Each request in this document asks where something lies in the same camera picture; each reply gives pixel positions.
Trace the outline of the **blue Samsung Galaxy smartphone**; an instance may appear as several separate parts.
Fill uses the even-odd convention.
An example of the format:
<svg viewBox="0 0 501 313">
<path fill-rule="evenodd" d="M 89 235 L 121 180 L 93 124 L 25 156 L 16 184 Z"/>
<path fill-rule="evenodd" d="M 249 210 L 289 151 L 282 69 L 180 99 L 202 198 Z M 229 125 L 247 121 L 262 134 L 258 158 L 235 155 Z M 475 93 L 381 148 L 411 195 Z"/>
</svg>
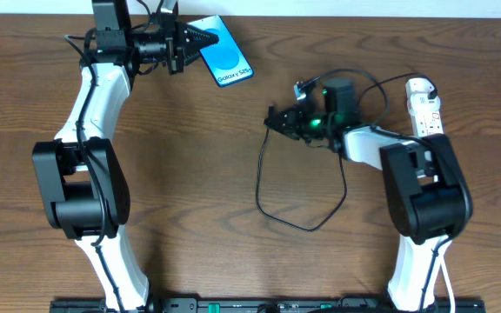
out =
<svg viewBox="0 0 501 313">
<path fill-rule="evenodd" d="M 218 36 L 218 43 L 200 50 L 218 87 L 223 88 L 254 76 L 254 70 L 219 15 L 192 21 L 190 25 Z"/>
</svg>

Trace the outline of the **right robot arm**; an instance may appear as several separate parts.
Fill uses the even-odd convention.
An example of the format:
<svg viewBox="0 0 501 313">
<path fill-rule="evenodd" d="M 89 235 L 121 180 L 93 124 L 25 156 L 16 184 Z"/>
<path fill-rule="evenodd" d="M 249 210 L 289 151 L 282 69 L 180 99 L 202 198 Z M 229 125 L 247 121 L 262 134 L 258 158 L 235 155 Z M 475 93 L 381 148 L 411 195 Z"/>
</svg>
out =
<svg viewBox="0 0 501 313">
<path fill-rule="evenodd" d="M 324 110 L 316 109 L 311 79 L 294 86 L 297 102 L 286 110 L 269 108 L 264 126 L 292 140 L 327 142 L 340 161 L 381 170 L 391 221 L 400 234 L 397 263 L 387 285 L 391 309 L 436 312 L 437 276 L 446 274 L 444 253 L 473 213 L 473 203 L 440 116 L 438 89 L 429 77 L 407 73 L 406 108 L 410 136 L 367 123 L 352 80 L 324 83 Z"/>
</svg>

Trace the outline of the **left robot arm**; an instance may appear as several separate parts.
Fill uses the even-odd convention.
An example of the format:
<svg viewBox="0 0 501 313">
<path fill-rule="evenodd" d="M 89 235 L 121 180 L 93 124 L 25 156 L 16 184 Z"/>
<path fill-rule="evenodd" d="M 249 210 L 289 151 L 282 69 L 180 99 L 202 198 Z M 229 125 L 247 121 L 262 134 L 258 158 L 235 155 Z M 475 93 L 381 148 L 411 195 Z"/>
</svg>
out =
<svg viewBox="0 0 501 313">
<path fill-rule="evenodd" d="M 80 57 L 77 100 L 55 137 L 36 143 L 32 161 L 49 224 L 89 258 L 104 297 L 59 299 L 50 310 L 159 312 L 163 303 L 126 233 L 130 191 L 112 139 L 137 77 L 161 66 L 179 74 L 218 38 L 181 22 L 174 1 L 160 2 L 139 25 L 124 1 L 96 1 L 92 9 L 94 26 L 81 37 L 65 37 Z"/>
</svg>

